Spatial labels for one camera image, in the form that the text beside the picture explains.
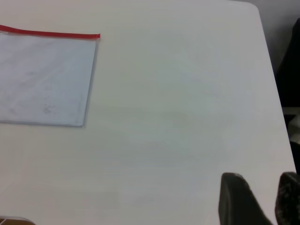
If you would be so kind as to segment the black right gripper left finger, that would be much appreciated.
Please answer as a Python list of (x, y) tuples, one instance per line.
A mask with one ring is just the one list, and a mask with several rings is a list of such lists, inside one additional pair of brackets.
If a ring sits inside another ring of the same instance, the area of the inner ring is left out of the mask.
[(247, 181), (237, 173), (221, 176), (218, 204), (221, 225), (270, 225)]

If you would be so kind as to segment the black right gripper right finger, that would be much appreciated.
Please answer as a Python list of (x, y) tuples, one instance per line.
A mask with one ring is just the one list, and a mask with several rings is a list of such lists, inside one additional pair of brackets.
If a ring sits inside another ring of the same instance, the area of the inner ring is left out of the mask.
[(284, 172), (279, 180), (275, 215), (278, 225), (300, 224), (300, 176)]

